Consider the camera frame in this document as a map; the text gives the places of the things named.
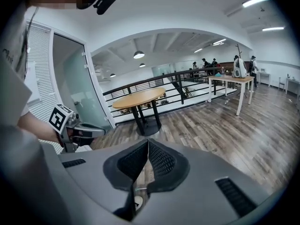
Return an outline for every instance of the glass panel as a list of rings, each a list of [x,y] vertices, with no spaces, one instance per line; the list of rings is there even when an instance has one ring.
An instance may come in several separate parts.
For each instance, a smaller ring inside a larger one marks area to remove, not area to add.
[[[79,113],[80,121],[110,130],[112,127],[109,121],[106,120],[105,113],[94,90],[89,71],[87,68],[84,68],[84,65],[86,65],[85,56],[82,56],[84,46],[76,44],[79,46],[74,46],[76,48],[75,52],[72,52],[62,62],[63,82],[66,86],[65,90],[68,90],[68,93],[66,94],[59,89],[60,96],[64,103],[65,100],[71,100],[74,103]]]

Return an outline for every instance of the wooden floor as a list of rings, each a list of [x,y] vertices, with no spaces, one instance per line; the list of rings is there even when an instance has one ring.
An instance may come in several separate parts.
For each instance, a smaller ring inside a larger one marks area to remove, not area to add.
[[[289,181],[298,160],[300,115],[295,96],[275,88],[258,86],[251,105],[248,105],[248,91],[246,95],[240,116],[235,115],[239,103],[236,92],[211,104],[160,115],[162,128],[150,137],[213,152],[258,181],[271,194]],[[136,132],[135,122],[121,124],[94,141],[92,149],[138,138],[143,137]],[[137,184],[152,180],[153,171],[148,162]]]

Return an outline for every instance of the door frame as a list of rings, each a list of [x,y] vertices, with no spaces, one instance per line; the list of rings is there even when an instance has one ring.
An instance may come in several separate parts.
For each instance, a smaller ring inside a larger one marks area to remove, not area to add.
[[[86,61],[87,61],[87,66],[88,66],[88,72],[90,74],[91,82],[92,82],[92,85],[94,87],[96,96],[98,98],[98,101],[99,101],[99,103],[100,103],[100,105],[103,109],[103,112],[106,115],[110,125],[112,126],[113,129],[116,128],[113,116],[112,116],[112,114],[111,114],[111,112],[110,112],[110,110],[107,106],[105,98],[104,98],[104,96],[101,92],[100,86],[98,84],[98,79],[97,79],[97,76],[96,76],[96,73],[95,73],[95,69],[94,69],[94,66],[93,66],[91,54],[89,52],[87,43],[85,41],[77,38],[77,37],[74,37],[74,36],[72,36],[72,35],[70,35],[66,32],[63,32],[59,29],[53,28],[53,27],[48,26],[46,24],[36,22],[34,20],[32,21],[32,23],[35,23],[37,25],[44,26],[44,27],[47,27],[47,28],[50,29],[50,37],[49,37],[49,72],[50,72],[50,78],[51,78],[53,90],[55,92],[55,95],[56,95],[56,98],[57,98],[58,102],[63,104],[61,96],[60,96],[60,91],[57,87],[57,83],[56,83],[56,79],[55,79],[55,72],[54,72],[54,65],[53,65],[53,38],[54,38],[54,34],[57,34],[59,36],[65,37],[65,38],[70,39],[70,40],[73,40],[73,41],[78,42],[78,43],[83,45],[84,52],[85,52],[85,57],[86,57]]]

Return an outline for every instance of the chair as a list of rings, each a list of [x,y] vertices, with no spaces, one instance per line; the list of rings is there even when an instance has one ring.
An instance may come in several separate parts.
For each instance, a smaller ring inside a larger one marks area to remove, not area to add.
[[[280,81],[280,78],[279,78],[278,90],[280,89],[280,85],[283,85],[282,91],[284,91],[284,90],[285,90],[285,83],[284,83],[284,82],[281,82],[281,81]]]

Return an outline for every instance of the round wooden table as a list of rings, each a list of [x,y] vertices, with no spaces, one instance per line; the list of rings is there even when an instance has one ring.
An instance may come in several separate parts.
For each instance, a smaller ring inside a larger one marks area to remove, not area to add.
[[[158,110],[156,108],[155,99],[165,93],[164,88],[151,88],[135,93],[128,94],[119,100],[115,101],[112,106],[116,109],[123,109],[123,108],[131,108],[132,114],[135,118],[137,123],[137,132],[139,135],[143,136],[150,136],[157,133],[161,128],[161,123],[158,116]],[[144,118],[142,108],[140,105],[151,102],[152,108],[155,115],[155,120],[146,120]],[[139,115],[137,113],[137,109],[139,110],[142,123],[139,120]]]

